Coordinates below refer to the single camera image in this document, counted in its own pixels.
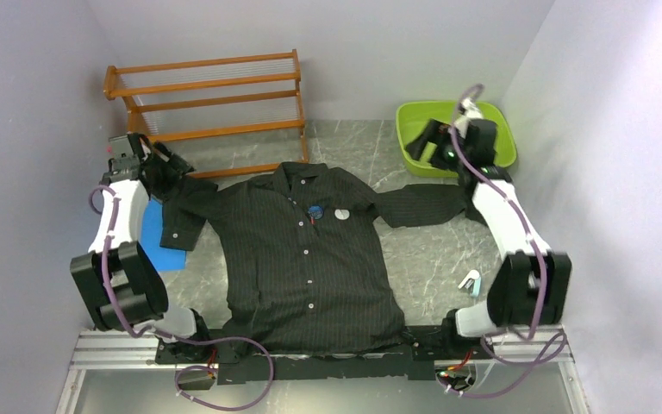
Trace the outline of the black pinstriped shirt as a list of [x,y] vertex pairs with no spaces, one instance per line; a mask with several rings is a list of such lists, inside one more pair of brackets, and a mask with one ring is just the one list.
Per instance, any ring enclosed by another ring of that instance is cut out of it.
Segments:
[[[339,167],[296,162],[225,189],[184,177],[177,190],[163,203],[162,246],[191,251],[209,225],[228,273],[225,334],[291,354],[360,353],[399,343],[404,314],[374,222],[439,225],[466,206],[457,185],[377,192]],[[314,223],[311,205],[324,209]],[[350,217],[338,220],[335,209]]]

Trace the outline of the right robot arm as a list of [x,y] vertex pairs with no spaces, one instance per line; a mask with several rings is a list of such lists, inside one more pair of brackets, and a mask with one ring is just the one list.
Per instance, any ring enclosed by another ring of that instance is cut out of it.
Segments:
[[457,173],[466,216],[488,227],[502,258],[486,299],[456,310],[455,325],[440,333],[440,348],[452,358],[470,350],[473,338],[502,328],[527,325],[535,332],[542,324],[557,324],[565,308],[571,260],[535,231],[509,173],[494,163],[496,140],[497,125],[490,120],[464,118],[449,125],[431,119],[405,147],[420,160],[426,147],[434,146],[431,166]]

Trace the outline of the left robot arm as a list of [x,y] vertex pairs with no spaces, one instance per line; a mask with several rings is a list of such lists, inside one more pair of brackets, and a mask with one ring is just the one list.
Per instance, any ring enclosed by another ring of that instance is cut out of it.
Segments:
[[88,197],[103,199],[102,207],[93,208],[100,216],[97,233],[87,253],[72,258],[70,273],[96,329],[178,341],[178,351],[187,360],[200,362],[211,353],[211,336],[199,329],[195,311],[171,304],[141,246],[151,198],[165,194],[191,170],[141,133],[110,138],[108,170]]

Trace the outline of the green plastic basin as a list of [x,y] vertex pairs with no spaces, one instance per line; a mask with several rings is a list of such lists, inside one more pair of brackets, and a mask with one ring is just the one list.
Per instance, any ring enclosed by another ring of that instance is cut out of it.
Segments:
[[[395,118],[397,140],[402,153],[403,164],[414,176],[441,179],[457,177],[456,172],[440,170],[429,164],[429,156],[435,150],[434,144],[426,147],[421,160],[414,160],[405,149],[423,132],[429,120],[449,122],[455,104],[455,101],[413,101],[404,103],[397,108]],[[497,124],[495,164],[506,168],[513,166],[517,160],[517,148],[503,113],[494,104],[485,101],[478,101],[477,106],[485,119]]]

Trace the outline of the orange wooden shoe rack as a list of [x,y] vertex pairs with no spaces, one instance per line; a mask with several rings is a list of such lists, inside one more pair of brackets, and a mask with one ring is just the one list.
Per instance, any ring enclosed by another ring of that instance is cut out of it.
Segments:
[[108,66],[103,94],[123,101],[128,131],[175,143],[291,130],[309,162],[298,51]]

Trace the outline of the blue flat mat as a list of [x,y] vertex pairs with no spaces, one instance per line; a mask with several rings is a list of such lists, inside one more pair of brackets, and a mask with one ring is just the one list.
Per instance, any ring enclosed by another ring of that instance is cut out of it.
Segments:
[[141,246],[158,272],[184,270],[186,266],[186,252],[184,250],[161,247],[162,232],[162,205],[151,199],[142,219]]

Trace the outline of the black base beam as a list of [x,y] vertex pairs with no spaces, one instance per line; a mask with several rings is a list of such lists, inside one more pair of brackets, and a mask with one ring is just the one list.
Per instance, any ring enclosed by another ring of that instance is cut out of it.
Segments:
[[[453,326],[412,325],[400,343],[366,354],[307,356],[275,354],[275,380],[325,380],[404,377],[430,380],[436,372],[457,367],[461,372],[474,362],[489,358],[478,339],[453,339]],[[154,358],[160,367],[211,366],[220,385],[239,385],[267,380],[264,355],[245,342],[226,342],[204,347],[159,340]]]

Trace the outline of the aluminium frame rail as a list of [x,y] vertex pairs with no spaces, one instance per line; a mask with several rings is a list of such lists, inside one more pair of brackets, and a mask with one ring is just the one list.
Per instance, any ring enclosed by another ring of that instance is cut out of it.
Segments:
[[[533,362],[544,349],[549,339],[558,331],[548,327],[538,331],[532,342],[524,342],[513,333],[493,336],[487,341],[496,354],[493,358],[483,350],[472,351],[466,365],[473,363],[501,363],[504,360],[524,366]],[[254,364],[255,370],[264,372],[268,368],[265,355],[256,347],[249,347],[250,354],[240,357],[231,349],[230,343],[211,345],[209,350],[194,358],[178,357],[166,349],[166,345],[155,336],[133,338],[122,332],[85,331],[79,335],[72,357],[72,367],[77,369],[180,369],[203,366],[212,369],[229,369],[242,364]],[[431,348],[400,345],[387,350],[367,354],[331,354],[309,356],[304,354],[273,354],[274,369],[299,372],[303,369],[325,369],[321,376],[349,376],[351,365],[360,364],[364,375],[371,375],[373,365],[379,365],[382,375],[405,375],[411,365],[432,366],[436,369],[452,367],[461,363],[467,352],[458,352],[454,357],[443,355]]]

